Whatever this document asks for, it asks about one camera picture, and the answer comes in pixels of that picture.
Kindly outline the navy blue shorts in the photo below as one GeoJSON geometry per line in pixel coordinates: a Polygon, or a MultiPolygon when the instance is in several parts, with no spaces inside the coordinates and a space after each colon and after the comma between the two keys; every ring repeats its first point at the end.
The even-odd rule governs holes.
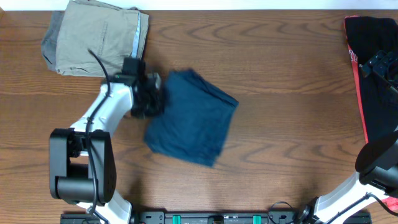
{"type": "Polygon", "coordinates": [[[223,150],[239,102],[194,70],[170,72],[164,112],[147,126],[152,152],[211,167],[223,150]]]}

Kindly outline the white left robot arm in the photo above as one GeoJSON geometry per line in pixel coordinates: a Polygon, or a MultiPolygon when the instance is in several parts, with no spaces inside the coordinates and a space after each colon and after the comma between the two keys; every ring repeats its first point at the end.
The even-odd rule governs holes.
{"type": "Polygon", "coordinates": [[[127,112],[159,100],[161,77],[115,75],[100,86],[84,115],[49,137],[50,194],[84,213],[66,213],[60,223],[137,223],[133,206],[116,190],[111,138],[127,112]]]}

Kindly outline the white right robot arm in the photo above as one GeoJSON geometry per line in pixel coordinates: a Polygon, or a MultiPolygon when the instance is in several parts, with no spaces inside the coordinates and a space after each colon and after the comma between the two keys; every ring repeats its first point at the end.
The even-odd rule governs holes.
{"type": "Polygon", "coordinates": [[[314,198],[296,223],[344,223],[378,202],[397,198],[397,52],[378,51],[356,66],[356,90],[366,143],[355,172],[332,192],[314,198]]]}

